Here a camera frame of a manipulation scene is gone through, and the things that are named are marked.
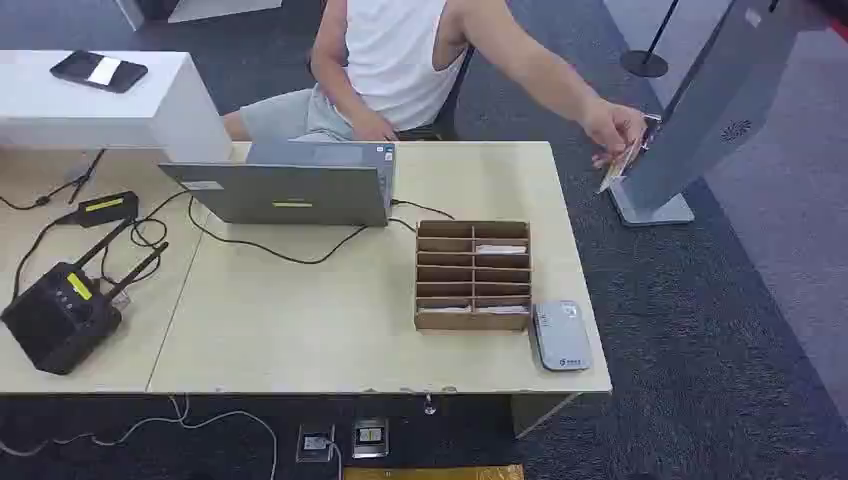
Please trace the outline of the person's left hand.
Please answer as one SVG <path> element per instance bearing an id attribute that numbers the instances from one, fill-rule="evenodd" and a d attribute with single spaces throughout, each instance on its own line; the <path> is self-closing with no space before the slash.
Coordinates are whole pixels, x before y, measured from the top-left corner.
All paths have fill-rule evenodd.
<path id="1" fill-rule="evenodd" d="M 592 156 L 596 169 L 609 164 L 643 140 L 647 125 L 642 112 L 603 98 L 589 99 L 578 119 L 584 133 L 601 148 Z"/>

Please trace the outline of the person's right hand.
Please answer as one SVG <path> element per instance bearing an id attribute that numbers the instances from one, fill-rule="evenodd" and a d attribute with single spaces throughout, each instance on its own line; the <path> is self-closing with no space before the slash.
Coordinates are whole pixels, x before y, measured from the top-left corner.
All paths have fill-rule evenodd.
<path id="1" fill-rule="evenodd" d="M 379 113 L 368 108 L 355 110 L 351 115 L 350 123 L 355 140 L 369 142 L 398 141 L 393 126 Z"/>

